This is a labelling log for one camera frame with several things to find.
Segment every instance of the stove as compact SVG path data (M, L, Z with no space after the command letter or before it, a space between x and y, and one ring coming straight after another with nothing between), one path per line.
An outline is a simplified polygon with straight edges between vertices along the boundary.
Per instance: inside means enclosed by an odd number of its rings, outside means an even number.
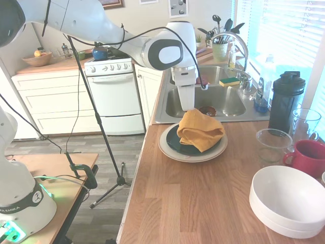
M131 58L110 57L108 60L96 61L94 58L85 63L87 76L116 75L133 72Z
M137 82L130 57L89 60L85 74L107 135L144 133Z

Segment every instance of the kitchen utensil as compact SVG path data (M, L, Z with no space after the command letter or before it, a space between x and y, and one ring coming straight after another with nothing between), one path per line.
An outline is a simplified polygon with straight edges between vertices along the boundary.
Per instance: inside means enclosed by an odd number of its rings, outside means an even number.
M92 49L92 56L96 61L108 59L108 49L106 47L94 47Z
M290 157L292 161L289 164L287 159ZM295 151L283 157L283 163L314 178L320 178L325 171L325 145L313 140L298 141L295 144Z
M213 15L212 19L213 19L213 21L218 23L218 33L220 33L220 21L221 21L221 18L218 15Z
M175 125L168 133L166 137L166 141L168 146L183 155L187 156L201 156L203 154L206 154L210 151L212 151L214 148L219 146L220 141L218 141L213 147L206 150L205 152L200 152L195 146L193 145L183 145L180 143L180 138L177 136L177 129L179 127L179 124Z
M286 71L273 83L273 99L269 128L289 133L293 122L293 110L298 106L304 93L306 81L300 78L299 71Z
M325 188L300 170L285 166L259 170L249 198L255 209L284 228L314 231L325 225Z
M30 57L24 57L22 58L22 60L24 60L26 63L28 63L31 66L41 67L41 66L48 65L51 61L51 57L52 57L52 52L45 52L40 57L30 56Z
M293 112L289 135L292 137L292 145L288 148L294 151L294 144L300 140L313 139L317 141L319 134L315 131L321 115L315 110L298 108Z
M217 110L215 110L215 108L211 107L211 106L201 107L201 108L199 108L199 111L202 114L205 114L205 115L210 116L210 117L215 117L216 114L217 114Z
M284 150L292 143L287 133L275 129L258 131L256 139L259 142L257 154L263 167L280 162L284 156Z
M175 125L171 125L170 127L168 127L160 136L159 138L159 148L162 151L163 154L165 154L167 157L174 159L176 161L181 161L181 162L187 162L187 163L199 163L199 162L204 162L207 160L211 160L217 156L219 156L220 154L223 153L223 151L226 149L227 144L228 144L228 138L227 135L224 135L218 146L216 146L215 148L213 148L211 151L209 151L208 153L203 153L200 156L187 156L187 155L183 155L180 154L179 152L174 151L173 149L171 149L169 147L169 145L167 144L167 135L168 132L175 127Z
M267 218L261 211L259 211L258 205L251 198L251 195L249 196L249 203L250 203L250 206L251 206L254 214L256 215L256 217L263 224L265 224L267 227L269 227L271 230L273 230L281 235L291 237L291 238L296 238L296 239L306 239L306 238L311 238L311 237L316 236L323 229L323 228L319 228L319 229L310 230L310 231L299 231L299 230L291 230L291 229L285 228L279 224L274 223L272 220Z

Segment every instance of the drawer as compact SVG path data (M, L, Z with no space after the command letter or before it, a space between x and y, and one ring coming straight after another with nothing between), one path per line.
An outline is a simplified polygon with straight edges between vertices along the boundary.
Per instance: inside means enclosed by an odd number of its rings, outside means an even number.
M34 114L32 117L42 134L70 133L77 118L77 111ZM97 124L94 111L80 111L73 132L96 131L100 131L100 128Z
M17 90L33 90L53 87L63 87L78 84L78 71L49 72L42 74L16 75L12 80Z
M121 117L101 117L106 135L133 135L144 133L140 114Z
M78 86L56 87L19 92L31 114L78 110ZM80 110L91 110L85 85L79 87Z

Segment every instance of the clear glass bowl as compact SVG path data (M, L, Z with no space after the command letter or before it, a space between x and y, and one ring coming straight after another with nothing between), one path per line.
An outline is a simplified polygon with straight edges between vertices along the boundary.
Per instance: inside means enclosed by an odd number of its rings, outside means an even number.
M256 139L259 142L257 154L264 167L279 164L287 147L293 142L287 133L277 129L260 130Z

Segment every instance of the red mug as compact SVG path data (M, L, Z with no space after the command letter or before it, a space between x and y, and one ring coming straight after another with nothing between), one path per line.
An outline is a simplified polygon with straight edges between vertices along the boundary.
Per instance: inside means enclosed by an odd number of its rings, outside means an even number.
M286 162L289 157L292 157L291 164ZM313 140L298 141L295 151L283 157L283 163L314 178L320 178L325 172L325 145Z

